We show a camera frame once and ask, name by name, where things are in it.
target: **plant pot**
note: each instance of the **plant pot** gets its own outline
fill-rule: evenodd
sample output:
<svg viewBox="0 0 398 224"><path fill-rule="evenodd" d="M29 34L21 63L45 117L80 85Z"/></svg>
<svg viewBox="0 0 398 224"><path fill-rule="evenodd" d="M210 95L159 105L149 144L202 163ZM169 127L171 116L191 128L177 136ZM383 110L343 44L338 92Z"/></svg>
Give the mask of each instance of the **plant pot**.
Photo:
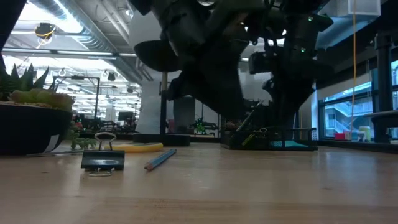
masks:
<svg viewBox="0 0 398 224"><path fill-rule="evenodd" d="M50 152L64 139L72 113L36 106L0 105L0 154Z"/></svg>

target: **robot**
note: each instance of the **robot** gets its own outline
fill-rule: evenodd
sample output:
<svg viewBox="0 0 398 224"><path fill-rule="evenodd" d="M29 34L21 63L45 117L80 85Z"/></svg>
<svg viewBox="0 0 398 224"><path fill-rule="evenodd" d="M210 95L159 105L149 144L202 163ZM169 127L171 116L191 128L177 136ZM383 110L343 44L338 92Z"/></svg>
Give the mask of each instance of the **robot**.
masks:
<svg viewBox="0 0 398 224"><path fill-rule="evenodd" d="M316 80L333 74L314 60L318 33L333 25L317 14L329 0L130 1L142 15L152 11L162 28L160 40L135 47L137 56L155 70L182 71L167 90L168 100L191 95L228 119L241 119L240 55L259 38L264 51L250 56L249 71L272 73L263 89L280 123L299 110ZM276 41L282 38L283 47Z"/></svg>

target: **table surface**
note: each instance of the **table surface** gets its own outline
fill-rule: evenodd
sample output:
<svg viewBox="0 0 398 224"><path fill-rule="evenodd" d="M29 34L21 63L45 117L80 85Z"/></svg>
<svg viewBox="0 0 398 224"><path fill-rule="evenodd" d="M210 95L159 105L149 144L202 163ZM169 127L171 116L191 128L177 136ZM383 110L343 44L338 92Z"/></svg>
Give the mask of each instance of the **table surface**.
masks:
<svg viewBox="0 0 398 224"><path fill-rule="evenodd" d="M398 156L346 149L127 154L88 177L81 156L0 159L0 223L398 223Z"/></svg>

